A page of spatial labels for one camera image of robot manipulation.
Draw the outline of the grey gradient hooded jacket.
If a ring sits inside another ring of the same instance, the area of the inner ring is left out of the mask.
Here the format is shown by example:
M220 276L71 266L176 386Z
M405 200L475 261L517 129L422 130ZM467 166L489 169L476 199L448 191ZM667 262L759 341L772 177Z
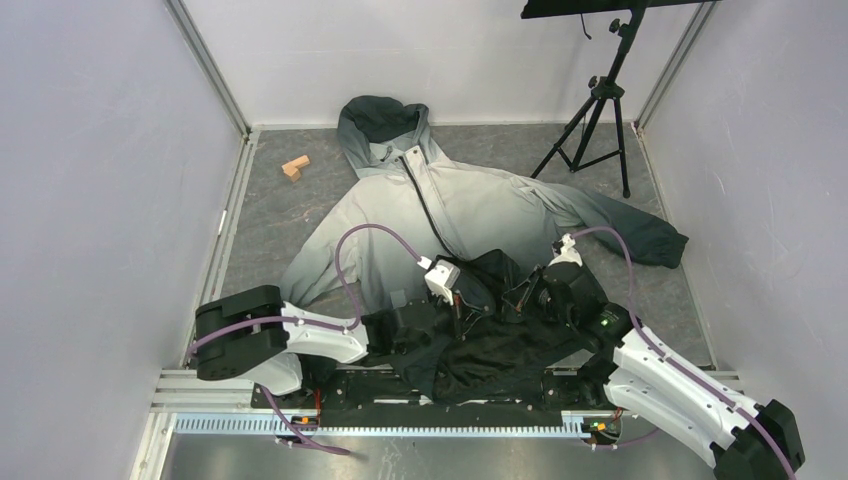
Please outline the grey gradient hooded jacket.
M341 109L337 139L357 182L287 267L286 300L306 306L357 282L366 312L389 310L427 293L413 253L454 260L501 295L546 264L554 242L585 227L636 263L680 264L687 238L667 221L595 191L455 162L432 137L428 113L371 95ZM466 318L458 333L439 333L389 363L427 397L461 402L538 374L577 347L556 318L498 305Z

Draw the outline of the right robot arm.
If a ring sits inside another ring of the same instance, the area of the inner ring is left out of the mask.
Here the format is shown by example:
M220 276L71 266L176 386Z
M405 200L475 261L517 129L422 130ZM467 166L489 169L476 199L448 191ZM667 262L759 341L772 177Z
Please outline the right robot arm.
M565 327L591 352L580 400L639 415L687 446L718 479L794 479L806 461L794 413L726 386L675 353L633 312L607 299L586 267L536 269L503 300Z

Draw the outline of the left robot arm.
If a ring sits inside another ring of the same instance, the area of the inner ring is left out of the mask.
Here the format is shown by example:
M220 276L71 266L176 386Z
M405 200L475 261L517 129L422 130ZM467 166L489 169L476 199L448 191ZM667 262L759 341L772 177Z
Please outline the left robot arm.
M297 408L340 365L429 365L490 311L459 294L430 293L361 320L336 318L298 308L278 287L262 285L198 307L187 354L201 380L250 380Z

